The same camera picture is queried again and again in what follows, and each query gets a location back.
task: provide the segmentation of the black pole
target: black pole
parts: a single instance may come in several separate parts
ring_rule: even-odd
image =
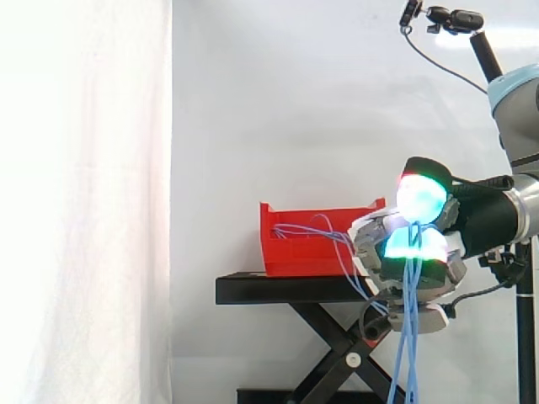
[[[524,276],[516,284],[520,404],[536,404],[536,330],[531,250],[531,242],[515,246],[516,257],[526,262]]]
[[[492,82],[496,77],[500,77],[502,75],[502,69],[499,67],[496,56],[492,52],[484,31],[472,35],[470,42],[487,81]]]

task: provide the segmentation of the white wall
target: white wall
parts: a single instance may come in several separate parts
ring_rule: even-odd
[[[489,28],[538,28],[539,3],[445,0]],[[175,402],[233,404],[238,387],[292,387],[325,352],[286,306],[214,306],[214,278],[262,269],[258,202],[276,209],[392,198],[407,157],[467,178],[507,171],[484,95],[415,55],[398,33],[404,0],[174,2],[172,297]],[[469,48],[438,61],[484,85]],[[504,69],[537,48],[499,50]],[[462,290],[494,282],[471,263]],[[511,291],[462,303],[419,340],[423,402],[516,402]],[[345,319],[350,308],[333,308]],[[391,370],[395,337],[376,352]],[[349,387],[358,383],[351,381]]]

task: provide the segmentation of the table top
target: table top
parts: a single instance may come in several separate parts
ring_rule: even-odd
[[[216,279],[218,305],[364,301],[344,276],[273,278],[237,272]]]

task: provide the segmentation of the black scissor lift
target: black scissor lift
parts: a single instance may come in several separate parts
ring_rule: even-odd
[[[360,338],[357,322],[342,328],[322,303],[361,302],[344,276],[268,278],[264,273],[236,273],[216,280],[218,305],[288,304],[329,346],[329,351],[294,391],[237,390],[237,404],[383,404],[391,376],[371,357],[376,342]],[[377,312],[370,308],[366,318]],[[371,389],[341,392],[340,386],[358,375]],[[395,404],[404,403],[398,388]]]

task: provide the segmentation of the white curtain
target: white curtain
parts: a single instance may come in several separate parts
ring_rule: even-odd
[[[0,403],[171,402],[169,0],[0,2]]]

